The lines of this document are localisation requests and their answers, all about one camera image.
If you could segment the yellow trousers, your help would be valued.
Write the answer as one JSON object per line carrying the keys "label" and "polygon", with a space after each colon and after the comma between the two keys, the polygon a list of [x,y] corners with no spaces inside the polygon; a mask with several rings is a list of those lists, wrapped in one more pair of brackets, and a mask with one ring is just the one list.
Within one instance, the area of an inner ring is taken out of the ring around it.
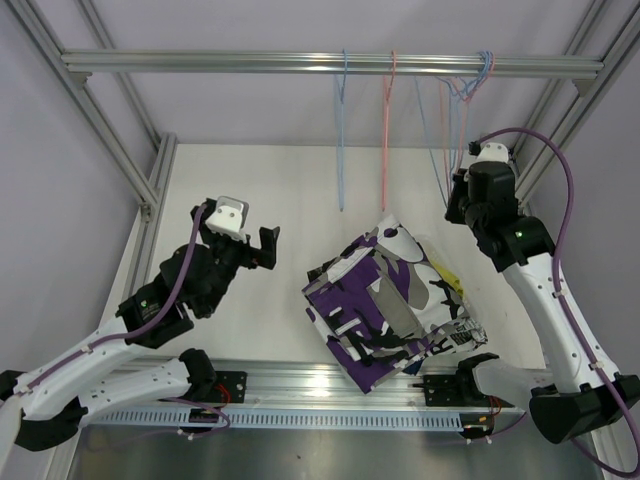
{"label": "yellow trousers", "polygon": [[464,289],[462,287],[460,279],[445,266],[438,264],[437,262],[432,263],[433,268],[438,272],[441,278],[451,286],[460,297],[464,296]]}

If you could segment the purple camouflage trousers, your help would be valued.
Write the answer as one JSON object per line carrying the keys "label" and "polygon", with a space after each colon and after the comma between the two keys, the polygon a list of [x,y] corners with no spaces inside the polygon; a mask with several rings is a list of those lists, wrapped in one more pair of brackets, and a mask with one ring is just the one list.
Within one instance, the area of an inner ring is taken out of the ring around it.
{"label": "purple camouflage trousers", "polygon": [[308,271],[306,313],[363,394],[427,356],[427,335],[471,317],[462,297],[392,215]]}

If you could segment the newsprint patterned trousers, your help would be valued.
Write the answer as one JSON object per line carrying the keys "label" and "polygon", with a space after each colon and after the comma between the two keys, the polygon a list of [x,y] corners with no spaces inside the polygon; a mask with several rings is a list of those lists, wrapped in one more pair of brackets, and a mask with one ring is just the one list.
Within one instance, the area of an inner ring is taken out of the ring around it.
{"label": "newsprint patterned trousers", "polygon": [[431,331],[427,339],[428,357],[475,351],[488,343],[485,329],[471,317],[447,322]]}

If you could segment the pink hanger with camouflage trousers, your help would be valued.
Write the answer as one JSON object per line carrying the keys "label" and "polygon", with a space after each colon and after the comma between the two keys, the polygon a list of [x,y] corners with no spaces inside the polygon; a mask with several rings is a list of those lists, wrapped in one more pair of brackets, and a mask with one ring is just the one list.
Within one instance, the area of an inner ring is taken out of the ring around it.
{"label": "pink hanger with camouflage trousers", "polygon": [[390,75],[383,77],[383,123],[382,123],[382,163],[381,163],[381,210],[386,211],[388,204],[388,169],[389,169],[389,133],[391,115],[391,97],[396,78],[397,54],[391,51]]}

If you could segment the blue hanger with black trousers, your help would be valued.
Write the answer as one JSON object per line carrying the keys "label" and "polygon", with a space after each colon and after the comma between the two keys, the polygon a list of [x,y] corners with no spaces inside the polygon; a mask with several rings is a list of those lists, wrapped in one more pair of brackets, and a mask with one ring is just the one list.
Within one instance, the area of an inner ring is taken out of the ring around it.
{"label": "blue hanger with black trousers", "polygon": [[472,78],[461,76],[436,78],[436,119],[430,120],[423,98],[423,82],[413,78],[422,133],[436,185],[444,206],[452,190],[453,174],[465,158],[467,124],[474,97],[492,76],[496,57],[492,51],[479,52],[481,67]]}

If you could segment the light blue wire hanger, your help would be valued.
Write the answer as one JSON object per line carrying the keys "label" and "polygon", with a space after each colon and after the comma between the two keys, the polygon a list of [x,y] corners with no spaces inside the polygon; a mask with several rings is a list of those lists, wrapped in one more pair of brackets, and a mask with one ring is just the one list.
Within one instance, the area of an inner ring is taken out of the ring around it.
{"label": "light blue wire hanger", "polygon": [[343,70],[333,77],[333,112],[336,130],[336,175],[338,208],[340,212],[345,208],[345,90],[348,74],[348,52],[343,49]]}

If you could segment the navy blue denim trousers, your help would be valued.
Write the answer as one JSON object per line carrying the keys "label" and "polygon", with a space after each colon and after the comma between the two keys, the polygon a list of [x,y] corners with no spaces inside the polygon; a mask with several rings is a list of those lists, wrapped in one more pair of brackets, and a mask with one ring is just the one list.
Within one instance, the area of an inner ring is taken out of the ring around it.
{"label": "navy blue denim trousers", "polygon": [[411,365],[408,365],[406,368],[404,368],[403,372],[408,375],[417,375],[418,372],[420,371],[420,368],[421,368],[421,363],[415,362]]}

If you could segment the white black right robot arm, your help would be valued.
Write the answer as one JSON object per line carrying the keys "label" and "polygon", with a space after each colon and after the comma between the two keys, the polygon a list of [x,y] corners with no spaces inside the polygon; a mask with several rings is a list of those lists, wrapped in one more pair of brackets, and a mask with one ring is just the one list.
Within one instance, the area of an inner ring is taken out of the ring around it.
{"label": "white black right robot arm", "polygon": [[549,373],[517,368],[494,354],[460,363],[456,395],[467,404],[495,396],[526,411],[542,436],[563,443],[618,421],[639,400],[639,379],[621,374],[598,346],[567,283],[553,271],[544,224],[518,211],[508,164],[478,161],[453,176],[445,218],[466,225],[528,314]]}

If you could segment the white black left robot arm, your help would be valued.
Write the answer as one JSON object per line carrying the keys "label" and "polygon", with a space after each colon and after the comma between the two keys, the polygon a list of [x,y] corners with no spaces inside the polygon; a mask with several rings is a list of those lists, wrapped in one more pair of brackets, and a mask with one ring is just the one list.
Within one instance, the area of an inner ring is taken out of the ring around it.
{"label": "white black left robot arm", "polygon": [[259,247],[203,227],[160,265],[154,280],[78,345],[30,372],[1,374],[1,452],[58,446],[110,411],[173,398],[209,398],[217,375],[205,351],[189,348],[158,367],[112,372],[213,315],[239,268],[271,270],[279,228],[260,228]]}

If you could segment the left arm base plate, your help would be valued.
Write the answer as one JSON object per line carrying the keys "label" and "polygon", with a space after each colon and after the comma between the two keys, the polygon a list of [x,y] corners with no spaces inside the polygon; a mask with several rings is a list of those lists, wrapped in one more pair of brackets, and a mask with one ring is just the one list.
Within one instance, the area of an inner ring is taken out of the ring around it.
{"label": "left arm base plate", "polygon": [[243,404],[248,374],[244,371],[218,371],[216,382],[205,400],[219,404]]}

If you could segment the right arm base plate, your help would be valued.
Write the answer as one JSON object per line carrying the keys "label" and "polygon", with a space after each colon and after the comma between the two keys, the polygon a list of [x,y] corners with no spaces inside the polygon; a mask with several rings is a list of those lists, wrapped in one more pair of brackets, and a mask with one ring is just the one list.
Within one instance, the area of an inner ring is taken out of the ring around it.
{"label": "right arm base plate", "polygon": [[428,407],[479,407],[485,402],[464,374],[423,375],[413,387],[422,391]]}

